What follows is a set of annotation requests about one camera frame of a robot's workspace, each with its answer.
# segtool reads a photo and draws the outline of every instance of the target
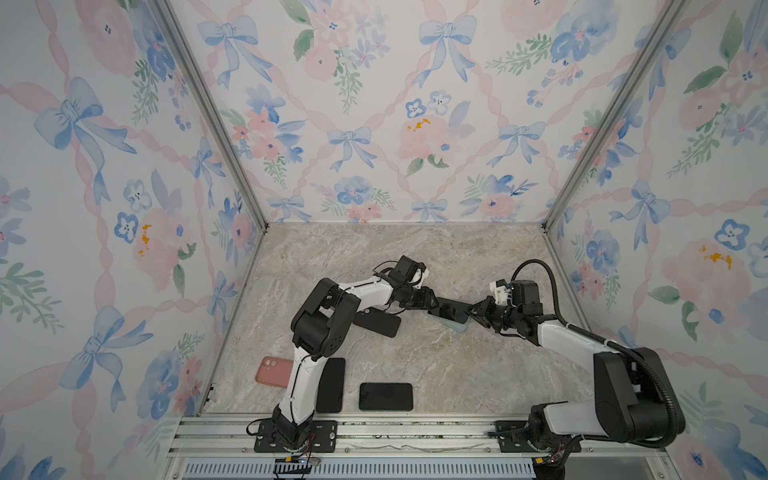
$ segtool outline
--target phone case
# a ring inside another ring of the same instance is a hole
[[[288,388],[293,360],[279,359],[275,356],[265,356],[256,372],[256,381],[264,385]]]

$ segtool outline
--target smartphone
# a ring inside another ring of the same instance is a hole
[[[413,385],[410,383],[362,383],[359,407],[361,410],[413,410]]]
[[[256,372],[256,381],[264,385],[288,388],[293,360],[279,359],[275,356],[265,356]]]
[[[346,360],[328,359],[320,376],[320,384],[317,387],[317,402],[315,411],[318,413],[341,412],[344,400],[344,370]]]

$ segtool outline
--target stone-patterned surface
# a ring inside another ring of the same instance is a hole
[[[206,412],[271,412],[284,389],[253,378],[264,356],[293,358],[290,320],[317,281],[364,280],[371,268],[403,254],[427,265],[426,284],[438,295],[467,303],[485,298],[489,282],[508,279],[528,258],[551,264],[539,228],[530,225],[273,224]],[[538,282],[551,312],[546,272],[529,266],[520,277]],[[561,303],[566,318],[575,319],[568,300]],[[536,403],[592,395],[590,376],[557,353],[477,323],[458,333],[423,312],[404,312],[394,339],[353,325],[335,356],[347,360],[344,412],[358,411],[362,382],[412,383],[414,412],[528,412]]]

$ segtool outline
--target wall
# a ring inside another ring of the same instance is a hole
[[[768,478],[766,15],[691,2],[551,231],[595,331],[664,360],[685,479]]]
[[[542,220],[663,2],[171,4],[268,220],[357,223]]]
[[[256,228],[144,3],[0,32],[0,478],[152,478]]]

